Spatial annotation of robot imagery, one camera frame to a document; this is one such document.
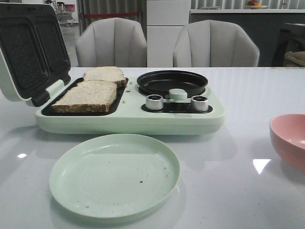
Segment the white bread slice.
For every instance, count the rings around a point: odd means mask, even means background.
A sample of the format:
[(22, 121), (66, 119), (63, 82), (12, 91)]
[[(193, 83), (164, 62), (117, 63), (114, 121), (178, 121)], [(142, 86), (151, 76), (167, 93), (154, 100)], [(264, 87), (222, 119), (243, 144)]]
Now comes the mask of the white bread slice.
[(51, 105), (58, 113), (107, 112), (117, 96), (117, 84), (108, 81), (82, 81)]
[(84, 75), (85, 81), (102, 80), (116, 83), (118, 87), (125, 87), (127, 79), (123, 71), (116, 66), (103, 66), (89, 69)]

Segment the green breakfast maker lid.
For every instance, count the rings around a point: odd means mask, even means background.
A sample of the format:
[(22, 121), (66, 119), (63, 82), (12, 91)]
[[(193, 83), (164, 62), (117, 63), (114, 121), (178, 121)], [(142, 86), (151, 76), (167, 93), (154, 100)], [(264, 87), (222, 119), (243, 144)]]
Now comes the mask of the green breakfast maker lid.
[(10, 101), (39, 107), (67, 85), (71, 62), (48, 4), (1, 3), (0, 90)]

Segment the pink bowl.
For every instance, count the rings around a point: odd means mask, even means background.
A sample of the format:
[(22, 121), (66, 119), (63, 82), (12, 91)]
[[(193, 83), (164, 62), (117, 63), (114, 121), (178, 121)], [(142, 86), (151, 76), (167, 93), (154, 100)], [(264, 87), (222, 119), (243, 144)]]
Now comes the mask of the pink bowl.
[(305, 170), (305, 115), (283, 114), (271, 119), (270, 138), (277, 154), (289, 165)]

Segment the green breakfast maker base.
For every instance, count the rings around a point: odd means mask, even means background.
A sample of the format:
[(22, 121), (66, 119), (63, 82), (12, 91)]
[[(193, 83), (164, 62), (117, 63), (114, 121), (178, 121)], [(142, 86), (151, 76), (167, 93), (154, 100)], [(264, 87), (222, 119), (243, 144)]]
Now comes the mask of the green breakfast maker base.
[(145, 107), (146, 95), (139, 90), (136, 77), (129, 77), (126, 87), (119, 88), (117, 98), (107, 113), (55, 113), (51, 105), (61, 99), (82, 78), (61, 88), (36, 112), (39, 127), (59, 134), (205, 135), (216, 132), (224, 123), (225, 111), (207, 86), (200, 97), (207, 98), (208, 109), (191, 109), (191, 99), (164, 101), (160, 111)]

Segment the left silver control knob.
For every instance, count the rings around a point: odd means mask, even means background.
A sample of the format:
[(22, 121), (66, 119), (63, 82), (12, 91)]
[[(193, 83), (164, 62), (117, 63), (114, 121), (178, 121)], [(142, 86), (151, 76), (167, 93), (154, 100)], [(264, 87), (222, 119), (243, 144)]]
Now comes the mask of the left silver control knob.
[(148, 110), (159, 111), (163, 109), (163, 97), (158, 94), (151, 94), (146, 97), (145, 107)]

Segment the silver control knob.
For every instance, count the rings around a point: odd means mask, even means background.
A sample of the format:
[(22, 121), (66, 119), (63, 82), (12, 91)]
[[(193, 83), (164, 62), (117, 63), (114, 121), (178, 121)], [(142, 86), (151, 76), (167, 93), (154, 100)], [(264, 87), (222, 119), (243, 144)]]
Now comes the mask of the silver control knob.
[(205, 96), (196, 95), (191, 97), (191, 109), (197, 112), (205, 112), (209, 108), (209, 100)]
[(158, 94), (151, 94), (146, 97), (145, 107), (148, 110), (159, 111), (163, 109), (163, 97)]

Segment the black round frying pan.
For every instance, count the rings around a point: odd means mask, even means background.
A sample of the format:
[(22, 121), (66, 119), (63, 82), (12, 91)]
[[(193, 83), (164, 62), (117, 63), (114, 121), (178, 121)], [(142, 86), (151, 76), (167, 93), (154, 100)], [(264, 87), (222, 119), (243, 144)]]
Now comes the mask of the black round frying pan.
[(166, 97), (171, 89), (183, 89), (190, 98), (205, 91), (208, 79), (198, 73), (182, 70), (160, 70), (142, 74), (137, 78), (139, 90), (145, 94)]

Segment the right silver control knob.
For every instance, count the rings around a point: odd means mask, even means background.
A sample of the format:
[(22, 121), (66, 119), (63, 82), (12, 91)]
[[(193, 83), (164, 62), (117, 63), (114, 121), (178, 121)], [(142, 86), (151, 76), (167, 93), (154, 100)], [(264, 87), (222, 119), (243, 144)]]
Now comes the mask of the right silver control knob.
[(197, 112), (205, 112), (209, 108), (209, 100), (205, 96), (196, 95), (191, 97), (191, 109)]

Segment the light green round plate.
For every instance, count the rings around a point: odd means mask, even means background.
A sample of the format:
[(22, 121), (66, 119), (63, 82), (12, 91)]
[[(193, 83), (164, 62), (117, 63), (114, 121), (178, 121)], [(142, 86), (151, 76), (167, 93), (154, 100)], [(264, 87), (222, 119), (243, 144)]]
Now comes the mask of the light green round plate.
[(60, 157), (49, 185), (65, 209), (104, 222), (141, 218), (160, 207), (180, 178), (166, 144), (149, 136), (113, 134), (85, 141)]

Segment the left grey upholstered chair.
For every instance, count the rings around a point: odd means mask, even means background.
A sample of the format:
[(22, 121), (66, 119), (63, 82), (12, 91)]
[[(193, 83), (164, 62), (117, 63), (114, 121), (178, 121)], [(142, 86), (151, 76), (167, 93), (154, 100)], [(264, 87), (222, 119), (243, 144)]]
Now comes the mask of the left grey upholstered chair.
[(80, 67), (146, 67), (147, 41), (137, 21), (102, 19), (76, 41), (76, 54)]

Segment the grey upholstered chair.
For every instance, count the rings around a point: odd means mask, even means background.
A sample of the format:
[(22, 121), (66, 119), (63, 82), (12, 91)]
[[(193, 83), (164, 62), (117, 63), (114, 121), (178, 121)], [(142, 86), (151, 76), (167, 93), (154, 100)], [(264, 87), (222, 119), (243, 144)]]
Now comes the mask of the grey upholstered chair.
[(260, 51), (235, 23), (204, 20), (183, 26), (173, 51), (174, 67), (257, 67)]
[(80, 67), (146, 67), (147, 41), (137, 21), (102, 19), (76, 41), (76, 54)]

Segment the right grey upholstered chair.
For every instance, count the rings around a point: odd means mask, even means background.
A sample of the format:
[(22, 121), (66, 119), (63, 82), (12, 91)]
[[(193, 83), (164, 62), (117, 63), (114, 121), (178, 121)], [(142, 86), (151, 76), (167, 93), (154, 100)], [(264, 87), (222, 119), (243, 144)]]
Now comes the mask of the right grey upholstered chair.
[(173, 51), (174, 67), (257, 67), (260, 51), (235, 23), (204, 20), (183, 26)]

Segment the white cabinet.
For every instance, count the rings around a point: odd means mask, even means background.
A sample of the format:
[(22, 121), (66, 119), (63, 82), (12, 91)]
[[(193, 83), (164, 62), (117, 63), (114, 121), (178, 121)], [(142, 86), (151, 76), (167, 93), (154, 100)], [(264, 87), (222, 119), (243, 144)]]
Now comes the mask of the white cabinet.
[(189, 0), (147, 1), (148, 67), (173, 67), (173, 50), (190, 9)]

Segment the grey counter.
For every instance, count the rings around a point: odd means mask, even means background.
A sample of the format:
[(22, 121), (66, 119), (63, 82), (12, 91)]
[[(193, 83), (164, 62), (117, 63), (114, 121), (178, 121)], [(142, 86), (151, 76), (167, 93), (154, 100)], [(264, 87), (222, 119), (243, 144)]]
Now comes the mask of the grey counter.
[(285, 53), (305, 50), (304, 10), (191, 10), (190, 23), (203, 20), (241, 26), (259, 48), (260, 67), (283, 66)]

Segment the fruit plate on counter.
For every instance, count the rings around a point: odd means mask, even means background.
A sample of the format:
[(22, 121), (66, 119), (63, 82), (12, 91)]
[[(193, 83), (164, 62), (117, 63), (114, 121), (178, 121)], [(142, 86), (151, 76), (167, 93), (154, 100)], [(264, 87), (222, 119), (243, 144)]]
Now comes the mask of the fruit plate on counter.
[(246, 8), (251, 9), (251, 10), (260, 10), (260, 9), (268, 8), (267, 5), (262, 5), (261, 3), (259, 3), (256, 0), (249, 0), (245, 6), (246, 6)]

